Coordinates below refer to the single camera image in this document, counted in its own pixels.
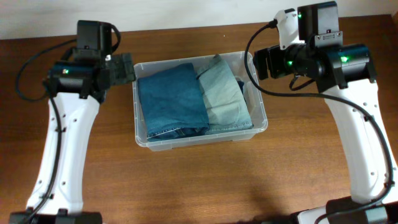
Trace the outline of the blue taped clothing bundle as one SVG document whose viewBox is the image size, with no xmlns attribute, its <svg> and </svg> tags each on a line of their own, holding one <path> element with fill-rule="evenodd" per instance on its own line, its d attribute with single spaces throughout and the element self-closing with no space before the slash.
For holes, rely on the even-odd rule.
<svg viewBox="0 0 398 224">
<path fill-rule="evenodd" d="M 241 80 L 237 80 L 241 93 L 244 94 L 245 83 Z"/>
</svg>

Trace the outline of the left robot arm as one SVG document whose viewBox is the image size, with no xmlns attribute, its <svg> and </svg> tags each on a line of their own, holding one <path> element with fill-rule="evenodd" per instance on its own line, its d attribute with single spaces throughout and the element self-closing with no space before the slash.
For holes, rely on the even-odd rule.
<svg viewBox="0 0 398 224">
<path fill-rule="evenodd" d="M 88 140 L 100 105 L 115 85 L 136 80 L 130 53 L 117 54 L 121 40 L 108 22 L 77 23 L 73 47 L 48 71 L 49 125 L 35 187 L 23 212 L 9 223 L 102 223 L 100 212 L 83 211 L 83 170 Z"/>
</svg>

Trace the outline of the dark blue jeans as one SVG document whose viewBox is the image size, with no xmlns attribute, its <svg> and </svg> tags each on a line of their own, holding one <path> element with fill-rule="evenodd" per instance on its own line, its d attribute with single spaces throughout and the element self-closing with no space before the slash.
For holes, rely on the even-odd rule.
<svg viewBox="0 0 398 224">
<path fill-rule="evenodd" d="M 138 96 L 149 142 L 205 134 L 208 113 L 192 63 L 139 78 Z"/>
</svg>

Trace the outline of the light blue jeans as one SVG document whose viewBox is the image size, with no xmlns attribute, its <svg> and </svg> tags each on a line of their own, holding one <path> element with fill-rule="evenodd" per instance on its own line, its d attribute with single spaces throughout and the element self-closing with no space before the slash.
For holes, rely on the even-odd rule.
<svg viewBox="0 0 398 224">
<path fill-rule="evenodd" d="M 241 87 L 226 60 L 215 55 L 198 69 L 197 80 L 209 119 L 207 135 L 253 127 Z"/>
</svg>

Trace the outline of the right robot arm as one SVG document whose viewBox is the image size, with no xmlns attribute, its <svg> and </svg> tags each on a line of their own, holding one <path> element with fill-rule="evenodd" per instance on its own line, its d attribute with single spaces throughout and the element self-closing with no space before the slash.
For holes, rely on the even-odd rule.
<svg viewBox="0 0 398 224">
<path fill-rule="evenodd" d="M 397 163 L 379 109 L 376 70 L 363 44 L 345 45 L 334 1 L 279 11 L 267 25 L 279 44 L 258 50 L 260 79 L 293 75 L 315 83 L 348 164 L 350 196 L 293 213 L 292 223 L 396 223 Z"/>
</svg>

